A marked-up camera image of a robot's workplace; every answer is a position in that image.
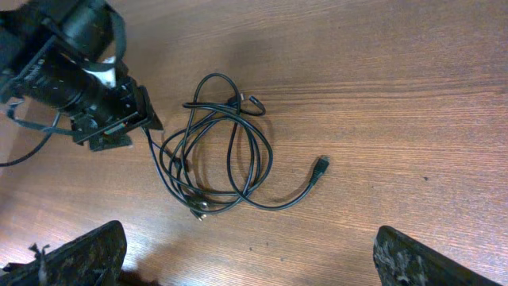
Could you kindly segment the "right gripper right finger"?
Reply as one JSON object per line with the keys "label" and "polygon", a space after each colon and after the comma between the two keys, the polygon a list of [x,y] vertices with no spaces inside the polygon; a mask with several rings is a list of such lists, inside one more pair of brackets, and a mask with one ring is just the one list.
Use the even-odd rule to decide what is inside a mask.
{"label": "right gripper right finger", "polygon": [[499,286],[391,226],[381,226],[373,261],[383,285]]}

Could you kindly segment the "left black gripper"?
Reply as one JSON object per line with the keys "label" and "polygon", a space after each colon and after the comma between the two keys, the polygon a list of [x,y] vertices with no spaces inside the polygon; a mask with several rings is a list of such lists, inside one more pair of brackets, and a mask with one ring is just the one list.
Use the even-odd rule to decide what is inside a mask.
{"label": "left black gripper", "polygon": [[95,101],[86,100],[87,108],[71,120],[74,143],[87,143],[93,152],[132,144],[128,135],[133,129],[162,130],[163,124],[150,102],[146,87],[130,76],[117,86],[103,88]]}

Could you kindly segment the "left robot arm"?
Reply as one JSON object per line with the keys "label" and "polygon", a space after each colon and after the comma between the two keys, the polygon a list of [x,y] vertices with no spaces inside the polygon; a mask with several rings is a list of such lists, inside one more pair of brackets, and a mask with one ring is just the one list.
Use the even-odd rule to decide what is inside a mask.
{"label": "left robot arm", "polygon": [[[18,125],[72,137],[93,151],[130,145],[129,131],[163,128],[122,59],[125,22],[105,1],[28,1],[1,13],[1,102]],[[69,117],[70,129],[17,119],[29,97]]]}

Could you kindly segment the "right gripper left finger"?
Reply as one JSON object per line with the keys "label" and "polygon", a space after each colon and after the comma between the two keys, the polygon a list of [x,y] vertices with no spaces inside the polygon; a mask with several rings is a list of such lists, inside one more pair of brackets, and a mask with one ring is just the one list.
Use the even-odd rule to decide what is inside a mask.
{"label": "right gripper left finger", "polygon": [[2,286],[117,284],[127,241],[122,224],[113,220],[48,252],[32,244],[34,261],[9,263],[2,269]]}

